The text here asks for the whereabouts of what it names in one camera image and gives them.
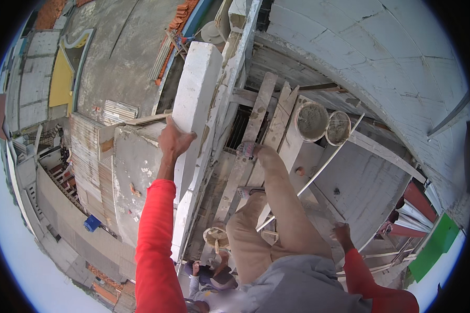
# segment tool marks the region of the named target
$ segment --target yellow wall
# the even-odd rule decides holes
[[[68,104],[67,115],[72,112],[73,107],[73,92],[71,91],[73,77],[72,67],[60,47],[50,81],[49,106]]]

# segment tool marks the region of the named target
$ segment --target sandal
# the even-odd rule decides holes
[[[237,147],[237,154],[242,155],[247,158],[254,157],[252,153],[254,152],[254,148],[257,146],[256,142],[246,141],[242,142]]]
[[[251,195],[251,192],[253,191],[265,193],[265,188],[264,187],[238,187],[237,188],[237,194],[242,199],[249,199],[249,196]]]

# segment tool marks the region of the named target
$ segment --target sky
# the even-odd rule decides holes
[[[5,180],[0,154],[0,247],[19,286],[38,312],[108,313],[106,307],[59,271],[54,262],[43,254],[14,205]]]
[[[433,299],[437,296],[437,285],[440,283],[440,286],[444,288],[445,282],[460,255],[464,242],[465,234],[460,230],[449,251],[440,256],[420,282],[417,283],[415,281],[407,287],[406,290],[411,292],[418,300],[420,312],[425,312],[430,304],[432,304]]]

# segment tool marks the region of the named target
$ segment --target brick wall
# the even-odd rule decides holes
[[[317,63],[386,122],[422,164],[445,209],[463,192],[466,119],[426,134],[468,89],[457,56],[420,0],[275,0],[267,33]]]

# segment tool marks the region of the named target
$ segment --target gray shirt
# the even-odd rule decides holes
[[[336,278],[331,259],[316,255],[282,257],[250,284],[243,312],[365,312],[372,300],[349,294]]]

